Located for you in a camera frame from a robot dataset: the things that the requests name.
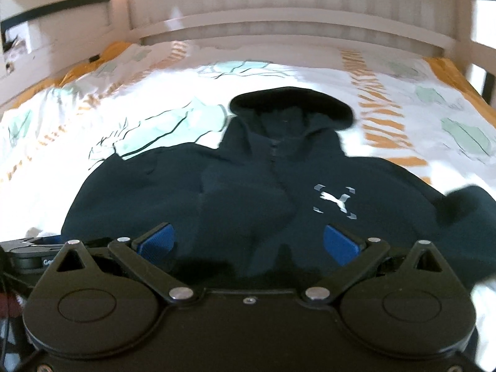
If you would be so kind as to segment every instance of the metal screw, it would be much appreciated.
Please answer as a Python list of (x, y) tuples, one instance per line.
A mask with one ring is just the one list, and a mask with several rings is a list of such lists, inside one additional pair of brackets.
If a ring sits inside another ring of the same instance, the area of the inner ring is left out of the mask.
[(329, 298), (331, 291), (324, 287), (311, 287), (305, 291), (305, 295), (311, 300), (322, 300)]
[(53, 370), (48, 365), (39, 365), (36, 372), (53, 372)]
[(177, 287), (172, 288), (169, 291), (169, 296), (175, 300), (186, 300), (191, 299), (194, 295), (194, 292), (191, 288), (188, 287)]
[(256, 304), (256, 298), (255, 297), (246, 297), (243, 299), (243, 303), (245, 305), (255, 305)]

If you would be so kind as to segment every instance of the blue gripper pad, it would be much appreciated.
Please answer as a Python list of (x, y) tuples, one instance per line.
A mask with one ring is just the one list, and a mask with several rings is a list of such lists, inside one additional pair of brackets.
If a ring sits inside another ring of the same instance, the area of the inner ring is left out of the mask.
[(135, 239), (132, 247), (145, 260), (162, 268), (169, 261), (168, 255), (174, 243), (174, 228), (171, 224), (162, 224), (151, 233)]
[(324, 229), (324, 248), (340, 266), (347, 265), (361, 252), (360, 245), (330, 225)]

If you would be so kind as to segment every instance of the puma logo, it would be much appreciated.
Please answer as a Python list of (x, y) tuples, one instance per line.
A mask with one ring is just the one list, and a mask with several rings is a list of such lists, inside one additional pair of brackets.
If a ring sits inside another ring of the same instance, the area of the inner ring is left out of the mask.
[[(321, 191), (324, 187), (325, 186), (323, 184), (318, 184), (317, 186), (314, 187), (314, 189), (321, 192), (321, 199), (322, 200), (332, 201), (333, 203), (336, 203), (336, 205), (339, 207), (339, 209), (343, 213), (347, 214), (348, 210), (346, 209), (346, 200), (348, 200), (350, 198), (350, 196), (348, 194), (342, 194), (341, 197), (339, 199), (337, 199), (332, 194), (326, 193), (325, 191)], [(353, 189), (353, 187), (346, 187), (346, 188), (350, 191), (350, 194), (356, 193), (355, 189)], [(318, 212), (318, 213), (323, 214), (323, 212), (321, 210), (319, 210), (317, 207), (313, 207), (313, 210)], [(348, 218), (349, 219), (357, 219), (357, 216), (353, 213), (350, 213)]]
[(348, 194), (343, 194), (341, 198), (338, 200), (336, 197), (334, 197), (332, 194), (326, 193), (325, 191), (321, 192), (321, 199), (332, 201), (333, 203), (336, 203), (339, 209), (344, 212), (348, 213), (348, 210), (346, 209), (346, 200), (348, 200), (350, 196)]

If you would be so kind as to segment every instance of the bedsheet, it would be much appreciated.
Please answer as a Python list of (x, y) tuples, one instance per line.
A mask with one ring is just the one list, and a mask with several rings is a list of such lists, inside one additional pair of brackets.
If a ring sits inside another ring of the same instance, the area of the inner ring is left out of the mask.
[[(347, 155), (383, 157), (444, 193), (477, 184), (496, 198), (496, 115), (448, 61), (311, 46), (133, 45), (3, 116), (0, 240), (59, 234), (80, 186), (106, 157), (184, 142), (215, 148), (234, 96), (280, 86), (351, 106), (355, 124), (339, 132)], [(491, 284), (473, 292), (485, 370), (496, 368)]]

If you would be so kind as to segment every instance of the hood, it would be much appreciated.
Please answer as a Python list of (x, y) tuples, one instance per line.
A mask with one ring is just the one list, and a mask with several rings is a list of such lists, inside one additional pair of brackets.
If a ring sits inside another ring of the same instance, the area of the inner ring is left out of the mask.
[(304, 150), (343, 154), (336, 130), (353, 124), (353, 111), (340, 100), (288, 86), (239, 95), (230, 102), (236, 115), (219, 149), (281, 156)]

